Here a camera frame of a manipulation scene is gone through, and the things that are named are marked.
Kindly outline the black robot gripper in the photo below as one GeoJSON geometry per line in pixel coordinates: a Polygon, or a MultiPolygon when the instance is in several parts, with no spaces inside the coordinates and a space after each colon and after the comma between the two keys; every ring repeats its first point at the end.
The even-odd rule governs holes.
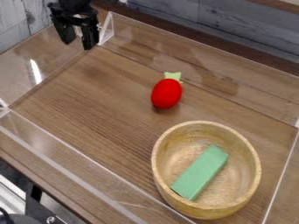
{"type": "Polygon", "coordinates": [[[68,45],[76,38],[72,26],[82,26],[83,47],[90,50],[99,43],[99,27],[96,26],[99,11],[91,6],[91,0],[58,0],[48,3],[48,8],[63,43],[68,45]]]}

